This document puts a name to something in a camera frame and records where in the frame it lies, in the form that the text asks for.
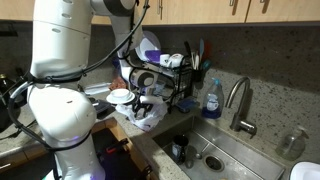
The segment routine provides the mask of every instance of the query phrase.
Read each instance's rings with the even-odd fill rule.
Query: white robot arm
[[[29,87],[28,103],[45,142],[55,151],[57,171],[47,179],[105,179],[90,135],[96,112],[88,98],[78,92],[77,80],[88,63],[93,15],[110,17],[119,45],[131,33],[131,15],[137,13],[135,3],[134,0],[36,0],[30,69],[35,81]],[[118,50],[119,58],[126,57],[141,37],[140,27],[132,42]],[[132,72],[130,64],[124,60],[120,63],[127,81],[136,86],[154,86],[157,73]],[[148,68],[157,71],[151,65]],[[148,96],[141,99],[145,103],[158,102]]]

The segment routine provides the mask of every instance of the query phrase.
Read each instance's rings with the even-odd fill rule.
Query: chrome faucet
[[[251,134],[251,138],[257,133],[257,127],[255,124],[247,122],[245,120],[240,119],[240,115],[243,114],[243,106],[244,106],[244,100],[245,97],[247,97],[248,92],[250,90],[250,79],[248,77],[243,77],[239,79],[235,85],[233,86],[232,90],[230,91],[230,94],[228,96],[226,107],[230,108],[232,101],[234,99],[234,96],[236,95],[238,89],[240,86],[245,83],[243,94],[241,97],[240,105],[238,108],[238,111],[234,114],[232,123],[230,125],[230,128],[234,131],[240,131],[241,129],[245,130],[249,134]]]

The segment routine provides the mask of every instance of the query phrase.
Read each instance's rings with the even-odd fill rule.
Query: blue dish soap
[[[218,119],[224,106],[224,95],[219,79],[212,78],[210,86],[203,100],[202,116],[210,119]]]

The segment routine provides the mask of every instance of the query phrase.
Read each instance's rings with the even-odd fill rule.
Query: white plate
[[[150,31],[143,31],[143,38],[140,45],[135,48],[138,57],[142,61],[148,61],[145,52],[148,50],[160,50],[160,42],[155,34]]]
[[[111,104],[125,104],[125,103],[132,101],[134,98],[135,98],[135,95],[132,92],[130,92],[129,98],[127,100],[123,100],[123,101],[114,100],[112,95],[110,95],[110,94],[107,96],[106,99]]]

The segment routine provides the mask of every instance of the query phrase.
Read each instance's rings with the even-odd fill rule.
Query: stainless steel sink
[[[171,158],[172,139],[177,134],[189,138],[186,161],[179,167],[191,179],[273,180],[280,179],[285,170],[198,117],[183,121],[153,138]],[[196,154],[208,143],[202,159],[197,159]]]

